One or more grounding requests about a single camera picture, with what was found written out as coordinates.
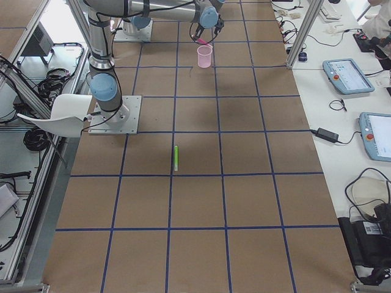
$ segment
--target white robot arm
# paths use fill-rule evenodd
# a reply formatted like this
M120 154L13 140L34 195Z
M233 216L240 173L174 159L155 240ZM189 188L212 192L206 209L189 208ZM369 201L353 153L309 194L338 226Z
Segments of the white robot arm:
M83 0L89 7L91 57L90 89L97 100L101 116L112 127L129 117L130 110L124 105L118 77L112 57L112 17L163 18L198 23L197 32L224 26L218 11L225 0Z

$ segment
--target light blue tablet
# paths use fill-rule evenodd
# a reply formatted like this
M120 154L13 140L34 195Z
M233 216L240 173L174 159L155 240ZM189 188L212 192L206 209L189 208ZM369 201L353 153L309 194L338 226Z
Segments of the light blue tablet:
M344 95L369 93L375 90L353 59L324 61L323 70L333 86Z
M391 115L364 112L360 114L359 123L369 157L391 162Z

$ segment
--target plastic cup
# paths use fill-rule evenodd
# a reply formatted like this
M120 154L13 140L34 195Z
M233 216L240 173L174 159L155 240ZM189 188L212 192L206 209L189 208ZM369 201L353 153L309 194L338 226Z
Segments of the plastic cup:
M208 68L212 62L212 46L199 46L197 49L198 66L201 68Z

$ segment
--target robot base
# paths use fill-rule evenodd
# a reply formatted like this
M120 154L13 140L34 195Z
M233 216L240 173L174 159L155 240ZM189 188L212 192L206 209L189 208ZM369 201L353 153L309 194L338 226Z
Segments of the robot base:
M149 25L143 29L140 29L136 35L126 35L123 30L117 31L115 34L114 41L115 42L127 42L127 43L149 43L151 42L152 36L152 24L153 21L149 23Z
M108 125L103 123L98 126L89 128L88 132L91 135L111 135L111 134L137 134L137 128L139 126L140 109L141 109L141 96L123 96L124 105L130 110L129 118L123 123L117 125ZM94 112L100 111L100 107L96 104ZM103 119L101 115L93 116L91 125L97 125L102 123Z

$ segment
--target person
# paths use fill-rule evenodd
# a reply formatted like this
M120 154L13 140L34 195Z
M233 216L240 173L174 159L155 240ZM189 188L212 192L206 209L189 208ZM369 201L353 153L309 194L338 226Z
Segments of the person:
M380 5L379 13L363 24L362 29L369 39L386 38L391 34L391 0L368 0L371 6ZM375 46L375 54L384 69L391 69L391 44Z

